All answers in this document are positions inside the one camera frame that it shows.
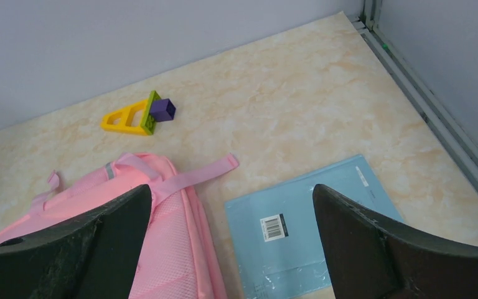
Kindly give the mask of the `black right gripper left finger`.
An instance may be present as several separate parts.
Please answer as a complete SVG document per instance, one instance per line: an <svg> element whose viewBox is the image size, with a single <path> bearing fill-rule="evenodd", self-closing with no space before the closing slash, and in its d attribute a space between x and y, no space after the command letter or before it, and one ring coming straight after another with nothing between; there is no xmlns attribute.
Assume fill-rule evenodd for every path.
<svg viewBox="0 0 478 299"><path fill-rule="evenodd" d="M138 186L37 232L0 242L0 298L127 298L151 215Z"/></svg>

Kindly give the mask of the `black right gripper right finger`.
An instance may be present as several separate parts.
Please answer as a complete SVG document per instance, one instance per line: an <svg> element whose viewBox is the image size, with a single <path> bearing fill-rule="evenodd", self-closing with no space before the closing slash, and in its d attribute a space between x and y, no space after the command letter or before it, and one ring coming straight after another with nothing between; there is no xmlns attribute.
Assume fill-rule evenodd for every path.
<svg viewBox="0 0 478 299"><path fill-rule="evenodd" d="M415 229L323 184L312 200L337 298L478 298L478 246Z"/></svg>

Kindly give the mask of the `pink student backpack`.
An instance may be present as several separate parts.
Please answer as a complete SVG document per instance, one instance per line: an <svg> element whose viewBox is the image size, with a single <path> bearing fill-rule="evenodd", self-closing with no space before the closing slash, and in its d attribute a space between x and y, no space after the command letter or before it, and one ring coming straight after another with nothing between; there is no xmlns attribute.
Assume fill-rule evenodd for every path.
<svg viewBox="0 0 478 299"><path fill-rule="evenodd" d="M225 298L226 288L196 184L239 165L232 154L202 168L179 173L165 156L126 153L57 192L36 196L29 212L0 231L0 244L58 224L146 184L151 216L143 240L131 298Z"/></svg>

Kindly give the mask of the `light blue notebook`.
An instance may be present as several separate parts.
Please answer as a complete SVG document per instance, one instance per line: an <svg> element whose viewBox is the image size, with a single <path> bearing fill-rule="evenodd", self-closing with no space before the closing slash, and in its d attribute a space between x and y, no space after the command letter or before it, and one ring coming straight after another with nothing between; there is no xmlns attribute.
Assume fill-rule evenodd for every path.
<svg viewBox="0 0 478 299"><path fill-rule="evenodd" d="M312 201L317 184L401 220L362 155L228 201L245 298L294 298L330 286Z"/></svg>

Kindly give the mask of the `yellow green purple toy block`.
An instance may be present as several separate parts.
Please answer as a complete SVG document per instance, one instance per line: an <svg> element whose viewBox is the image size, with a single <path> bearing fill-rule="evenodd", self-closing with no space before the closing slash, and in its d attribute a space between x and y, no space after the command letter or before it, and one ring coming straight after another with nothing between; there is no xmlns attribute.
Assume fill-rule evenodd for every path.
<svg viewBox="0 0 478 299"><path fill-rule="evenodd" d="M156 123L172 121L175 114L173 102L151 90L146 99L106 114L100 127L115 133L150 136L154 134Z"/></svg>

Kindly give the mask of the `aluminium frame rail right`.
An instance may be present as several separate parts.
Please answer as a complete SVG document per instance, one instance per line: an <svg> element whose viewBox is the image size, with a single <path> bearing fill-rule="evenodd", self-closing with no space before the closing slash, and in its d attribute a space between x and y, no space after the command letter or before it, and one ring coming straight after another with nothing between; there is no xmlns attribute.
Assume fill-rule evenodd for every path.
<svg viewBox="0 0 478 299"><path fill-rule="evenodd" d="M478 145L379 28L381 1L364 0L350 21L478 193Z"/></svg>

